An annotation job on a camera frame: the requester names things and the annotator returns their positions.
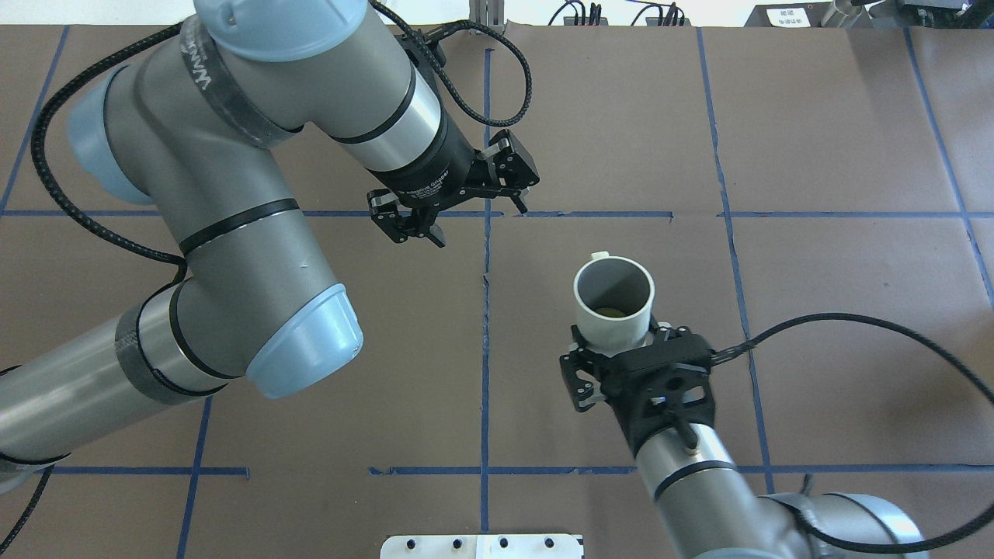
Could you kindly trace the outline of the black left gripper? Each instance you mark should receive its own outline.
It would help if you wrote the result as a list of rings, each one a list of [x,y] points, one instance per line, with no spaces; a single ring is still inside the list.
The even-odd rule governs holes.
[[[525,197],[540,176],[532,155],[511,130],[500,130],[477,151],[450,116],[443,117],[436,137],[412,163],[387,173],[387,189],[368,193],[370,219],[394,243],[426,238],[436,247],[447,246],[436,219],[443,201],[462,189],[476,159],[481,172],[479,197],[505,197],[519,213],[528,212]],[[412,208],[401,215],[401,204]]]

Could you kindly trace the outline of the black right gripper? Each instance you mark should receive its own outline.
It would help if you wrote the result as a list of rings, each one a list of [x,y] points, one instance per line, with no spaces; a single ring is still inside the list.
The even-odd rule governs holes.
[[[687,326],[649,319],[649,343],[664,350],[695,348],[695,333]],[[585,413],[596,404],[610,405],[633,457],[655,435],[674,429],[681,448],[698,449],[694,425],[713,427],[716,401],[711,369],[694,365],[664,365],[640,371],[610,371],[612,357],[594,351],[578,325],[569,327],[572,343],[558,358],[562,382],[572,407]]]

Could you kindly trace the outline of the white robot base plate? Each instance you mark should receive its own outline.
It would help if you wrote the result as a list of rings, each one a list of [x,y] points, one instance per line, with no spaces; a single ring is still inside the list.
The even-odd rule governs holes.
[[[567,533],[398,535],[381,558],[585,558],[579,535]]]

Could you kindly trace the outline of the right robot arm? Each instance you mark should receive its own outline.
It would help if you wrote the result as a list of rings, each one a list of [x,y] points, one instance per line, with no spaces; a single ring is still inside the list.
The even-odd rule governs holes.
[[[603,402],[617,419],[647,495],[680,558],[867,558],[805,531],[845,541],[908,545],[922,538],[897,505],[864,493],[756,495],[714,427],[713,350],[685,327],[651,325],[610,352],[572,326],[560,358],[576,411]]]

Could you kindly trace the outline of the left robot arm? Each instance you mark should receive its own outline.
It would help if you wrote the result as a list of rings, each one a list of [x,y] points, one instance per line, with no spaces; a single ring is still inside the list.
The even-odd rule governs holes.
[[[47,166],[65,100],[81,166],[111,195],[152,204],[171,255],[111,232]],[[381,187],[370,219],[394,243],[438,247],[441,212],[539,182],[510,132],[532,99],[521,50],[470,20],[422,33],[377,1],[196,1],[195,13],[86,68],[40,111],[30,148],[50,198],[86,230],[177,266],[170,284],[2,374],[2,491],[132,422],[246,378],[281,398],[363,347],[341,280],[273,149],[314,125]]]

